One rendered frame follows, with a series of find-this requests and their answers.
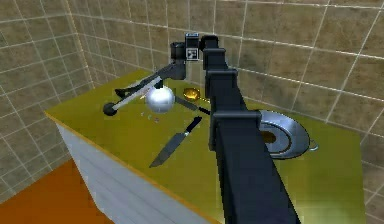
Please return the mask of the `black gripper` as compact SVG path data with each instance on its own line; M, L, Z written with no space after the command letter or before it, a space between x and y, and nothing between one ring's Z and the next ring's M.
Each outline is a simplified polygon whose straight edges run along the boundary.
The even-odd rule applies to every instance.
M157 71L153 75L143 78L136 84L125 88L115 89L120 98L116 103L109 102L103 106L103 113L114 116L117 111L127 105L135 98L144 95L151 88L159 88L163 79L184 80L186 78L186 52L184 42L173 42L170 44L171 62L166 67L165 73Z

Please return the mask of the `silver round ball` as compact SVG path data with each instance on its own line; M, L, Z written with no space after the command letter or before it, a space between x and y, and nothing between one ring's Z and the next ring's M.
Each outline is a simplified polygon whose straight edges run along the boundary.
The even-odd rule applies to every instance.
M145 103L155 113L167 113L175 103L175 95L166 86L161 88L153 87L145 95Z

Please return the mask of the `golden round ladle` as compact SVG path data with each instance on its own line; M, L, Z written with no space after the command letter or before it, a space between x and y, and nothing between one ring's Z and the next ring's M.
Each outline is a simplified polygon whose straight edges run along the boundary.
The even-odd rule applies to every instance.
M187 101L195 102L198 100L202 100L205 102L210 102L209 99L201 96L200 90L197 88L188 87L183 90L184 99Z

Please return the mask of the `white counter with yellow top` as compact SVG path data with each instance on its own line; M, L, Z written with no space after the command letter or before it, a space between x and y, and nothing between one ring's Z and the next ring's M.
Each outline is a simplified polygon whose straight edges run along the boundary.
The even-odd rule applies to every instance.
M115 89L145 77L136 71L47 110L97 207L114 224L224 224L214 152L203 119L161 166L151 163L196 112L181 105L155 114L135 99L102 112ZM366 224L358 134L299 117L315 151L276 167L302 224Z

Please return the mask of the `silver round pan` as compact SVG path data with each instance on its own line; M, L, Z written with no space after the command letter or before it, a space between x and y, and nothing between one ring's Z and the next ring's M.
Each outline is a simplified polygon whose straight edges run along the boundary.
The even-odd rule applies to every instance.
M292 159L319 148L307 130L293 118L271 110L261 110L261 115L259 130L273 159Z

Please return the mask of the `black handled kitchen knife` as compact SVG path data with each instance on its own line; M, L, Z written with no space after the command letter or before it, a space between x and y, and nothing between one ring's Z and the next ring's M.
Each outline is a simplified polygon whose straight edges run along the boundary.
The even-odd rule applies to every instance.
M182 99L182 98L180 98L178 96L175 96L175 102L180 104L180 105L182 105L182 106L184 106L184 107L186 107L186 108L188 108L188 109L190 109L190 110L192 110L192 111L197 111L198 110L198 111L200 111L202 113L210 115L210 111L208 109L199 107L199 106L197 106L197 105L195 105L195 104L193 104L191 102L188 102L188 101L186 101L186 100L184 100L184 99Z
M160 150L155 159L149 165L150 168L158 167L164 164L175 150L181 145L184 139L197 127L202 121L201 116L194 117L192 122L186 127L183 132L176 133Z

